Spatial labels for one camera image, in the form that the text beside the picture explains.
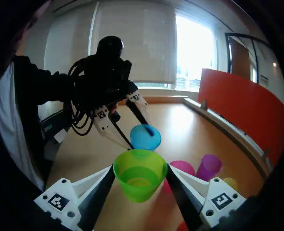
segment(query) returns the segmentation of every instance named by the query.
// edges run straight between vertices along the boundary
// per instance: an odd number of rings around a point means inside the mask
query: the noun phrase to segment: plastic cup
[[[130,141],[135,149],[154,151],[161,143],[161,135],[156,128],[139,124],[131,130]]]
[[[179,170],[184,171],[185,173],[188,173],[188,174],[194,176],[194,168],[191,166],[190,163],[188,163],[186,161],[172,161],[170,163],[170,165],[173,166],[173,167],[176,167]],[[171,193],[172,192],[167,179],[164,179],[163,190],[166,193]]]
[[[208,154],[203,156],[202,162],[195,174],[195,177],[204,181],[212,179],[222,168],[221,160],[214,155]]]
[[[147,201],[165,178],[167,169],[161,156],[141,149],[120,154],[113,165],[126,197],[133,202]]]
[[[223,181],[227,183],[229,186],[231,186],[235,191],[237,191],[238,189],[237,183],[233,178],[227,177],[227,178],[224,178]]]

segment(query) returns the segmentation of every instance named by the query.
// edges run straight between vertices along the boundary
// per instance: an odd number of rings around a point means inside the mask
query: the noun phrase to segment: window
[[[257,79],[256,79],[256,69],[252,69],[252,81],[257,83]]]
[[[214,69],[214,36],[200,24],[176,14],[177,73],[175,85],[137,83],[139,88],[165,88],[199,92],[202,68]]]

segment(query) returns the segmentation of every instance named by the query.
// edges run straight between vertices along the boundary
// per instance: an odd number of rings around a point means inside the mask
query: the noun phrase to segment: green plastic cup
[[[113,171],[125,195],[133,202],[147,201],[167,174],[167,163],[157,153],[134,149],[120,154]]]

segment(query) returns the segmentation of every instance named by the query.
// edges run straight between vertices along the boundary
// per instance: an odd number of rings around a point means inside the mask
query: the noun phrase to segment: orange partition panel
[[[284,149],[284,105],[270,91],[237,75],[203,69],[198,101],[243,130],[275,166]]]

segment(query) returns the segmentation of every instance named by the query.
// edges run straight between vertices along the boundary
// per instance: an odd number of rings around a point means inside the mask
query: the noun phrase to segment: metal frame
[[[256,59],[256,83],[258,84],[259,83],[259,61],[258,61],[258,58],[257,58],[256,48],[255,48],[253,41],[260,42],[260,43],[262,43],[263,45],[267,46],[269,49],[272,50],[270,45],[267,44],[265,41],[259,39],[259,38],[253,37],[251,35],[242,34],[242,33],[224,33],[224,35],[226,37],[226,46],[227,46],[227,72],[228,73],[231,73],[231,60],[229,58],[231,56],[230,49],[229,49],[229,44],[230,44],[229,43],[229,37],[231,37],[231,36],[238,37],[238,38],[242,37],[242,38],[246,38],[246,39],[251,40],[253,50],[254,50],[255,59]]]

